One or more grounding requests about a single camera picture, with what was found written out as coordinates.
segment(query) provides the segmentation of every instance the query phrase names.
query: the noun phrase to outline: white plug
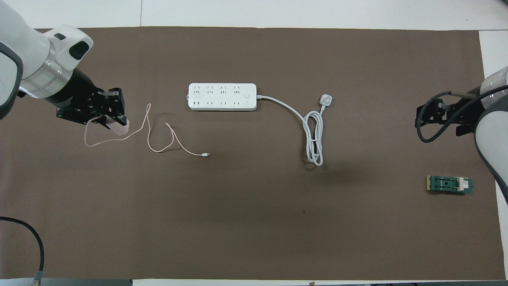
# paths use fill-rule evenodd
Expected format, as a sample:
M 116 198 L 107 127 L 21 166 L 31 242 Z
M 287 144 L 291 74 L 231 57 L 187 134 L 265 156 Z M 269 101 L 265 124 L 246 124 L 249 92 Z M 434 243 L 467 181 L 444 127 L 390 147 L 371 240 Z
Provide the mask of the white plug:
M 319 103 L 324 106 L 330 106 L 330 104 L 332 103 L 332 96 L 328 94 L 321 95 Z

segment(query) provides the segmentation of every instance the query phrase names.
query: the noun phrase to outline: white robotic arm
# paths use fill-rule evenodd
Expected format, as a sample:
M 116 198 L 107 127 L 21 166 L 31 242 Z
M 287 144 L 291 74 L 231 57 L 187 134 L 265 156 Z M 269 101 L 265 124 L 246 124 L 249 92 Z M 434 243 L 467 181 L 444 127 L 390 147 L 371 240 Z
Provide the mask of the white robotic arm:
M 417 108 L 415 127 L 425 143 L 438 138 L 450 124 L 458 124 L 456 135 L 474 133 L 480 157 L 496 179 L 508 202 L 508 67 L 487 77 L 480 87 L 468 93 L 444 92 Z M 461 97 L 446 105 L 443 95 Z M 443 127 L 431 138 L 423 138 L 420 128 L 438 123 Z
M 0 119 L 15 95 L 28 94 L 55 105 L 59 118 L 86 124 L 99 117 L 93 122 L 127 133 L 121 89 L 105 92 L 76 69 L 93 46 L 87 34 L 68 25 L 41 34 L 0 0 L 0 43 Z

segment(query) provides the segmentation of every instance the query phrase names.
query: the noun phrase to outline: black cable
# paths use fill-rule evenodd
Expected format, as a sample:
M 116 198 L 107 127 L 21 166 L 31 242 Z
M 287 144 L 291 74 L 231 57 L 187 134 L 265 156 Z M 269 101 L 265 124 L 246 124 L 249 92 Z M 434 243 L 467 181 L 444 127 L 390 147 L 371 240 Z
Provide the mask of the black cable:
M 421 129 L 422 129 L 422 118 L 423 118 L 423 114 L 425 113 L 425 110 L 429 107 L 429 105 L 434 100 L 436 100 L 437 98 L 439 98 L 439 97 L 441 97 L 443 95 L 449 95 L 452 92 L 450 92 L 450 91 L 443 92 L 443 93 L 440 93 L 440 94 L 437 94 L 437 95 L 433 96 L 431 99 L 429 99 L 429 101 L 427 101 L 427 103 L 425 103 L 425 105 L 422 107 L 422 110 L 420 110 L 420 113 L 418 114 L 418 118 L 417 118 L 417 122 L 416 122 L 416 132 L 418 134 L 418 138 L 420 138 L 420 140 L 422 142 L 424 142 L 424 143 L 429 143 L 429 142 L 432 142 L 432 141 L 436 140 L 436 138 L 438 138 L 448 128 L 448 126 L 450 124 L 452 124 L 459 116 L 461 116 L 462 113 L 464 113 L 464 111 L 466 109 L 468 109 L 471 105 L 475 104 L 479 100 L 482 100 L 483 98 L 486 98 L 489 95 L 492 95 L 492 94 L 495 94 L 496 92 L 500 92 L 500 91 L 504 91 L 504 90 L 508 90 L 508 85 L 503 85 L 501 87 L 489 90 L 489 91 L 479 95 L 475 99 L 472 99 L 472 100 L 468 101 L 457 112 L 455 112 L 452 115 L 452 117 L 448 118 L 448 120 L 445 122 L 445 124 L 441 127 L 441 129 L 439 129 L 439 131 L 436 132 L 436 134 L 434 134 L 434 136 L 430 137 L 429 139 L 426 139 L 426 138 L 423 138 L 422 131 L 421 131 Z
M 41 253 L 41 260 L 40 260 L 40 263 L 39 263 L 39 271 L 42 271 L 42 269 L 44 268 L 44 246 L 42 245 L 41 237 L 35 231 L 35 229 L 31 225 L 29 225 L 28 223 L 26 223 L 26 222 L 24 222 L 22 220 L 19 220 L 19 219 L 12 218 L 12 217 L 0 216 L 0 220 L 5 220 L 5 221 L 11 221 L 11 222 L 18 223 L 20 225 L 23 225 L 24 227 L 26 227 L 28 230 L 31 231 L 31 233 L 35 236 L 35 239 L 37 239 L 37 243 L 39 244 L 39 251 Z

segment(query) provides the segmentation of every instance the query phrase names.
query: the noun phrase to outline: power strip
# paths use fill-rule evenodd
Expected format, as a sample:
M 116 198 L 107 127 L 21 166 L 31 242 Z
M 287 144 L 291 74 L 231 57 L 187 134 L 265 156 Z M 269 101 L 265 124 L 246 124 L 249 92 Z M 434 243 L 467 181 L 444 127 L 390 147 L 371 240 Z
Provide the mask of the power strip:
M 187 102 L 192 110 L 252 111 L 256 95 L 254 83 L 191 83 Z

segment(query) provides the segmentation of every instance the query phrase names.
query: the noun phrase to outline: brown mat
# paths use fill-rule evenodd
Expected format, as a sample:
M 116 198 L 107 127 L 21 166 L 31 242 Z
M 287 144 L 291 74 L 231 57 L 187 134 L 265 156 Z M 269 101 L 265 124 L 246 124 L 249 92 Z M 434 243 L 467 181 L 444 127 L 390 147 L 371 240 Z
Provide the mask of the brown mat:
M 80 69 L 121 87 L 131 131 L 93 149 L 84 126 L 16 100 L 0 122 L 2 215 L 31 223 L 47 277 L 504 279 L 494 179 L 471 135 L 418 140 L 415 108 L 483 80 L 477 32 L 135 27 L 84 29 Z M 274 102 L 197 112 L 191 82 L 253 82 L 305 114 L 323 93 L 322 167 L 299 120 Z M 90 141 L 114 137 L 99 126 Z M 436 194 L 426 175 L 465 176 L 474 194 Z M 0 224 L 0 278 L 30 277 L 30 233 Z

